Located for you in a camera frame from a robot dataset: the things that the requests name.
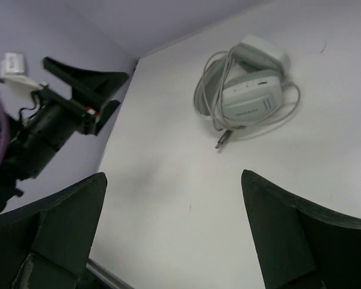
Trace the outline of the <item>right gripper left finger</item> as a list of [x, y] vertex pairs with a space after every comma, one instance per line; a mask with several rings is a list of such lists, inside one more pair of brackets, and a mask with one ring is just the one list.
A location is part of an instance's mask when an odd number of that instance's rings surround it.
[[0, 214], [0, 288], [77, 288], [107, 187], [96, 173]]

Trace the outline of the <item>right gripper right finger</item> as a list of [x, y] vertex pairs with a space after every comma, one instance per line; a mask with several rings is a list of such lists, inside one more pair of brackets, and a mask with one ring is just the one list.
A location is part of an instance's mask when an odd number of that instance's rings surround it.
[[266, 288], [361, 288], [361, 219], [250, 170], [242, 195]]

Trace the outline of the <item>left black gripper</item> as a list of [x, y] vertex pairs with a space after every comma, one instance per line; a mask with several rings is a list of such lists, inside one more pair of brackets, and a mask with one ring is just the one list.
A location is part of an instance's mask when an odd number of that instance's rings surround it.
[[[121, 106], [110, 99], [129, 79], [126, 72], [79, 69], [51, 57], [43, 68], [71, 86], [71, 98], [47, 84], [31, 92], [40, 108], [21, 124], [5, 156], [5, 173], [14, 178], [37, 177], [74, 133], [98, 135]], [[99, 112], [100, 102], [108, 103]]]

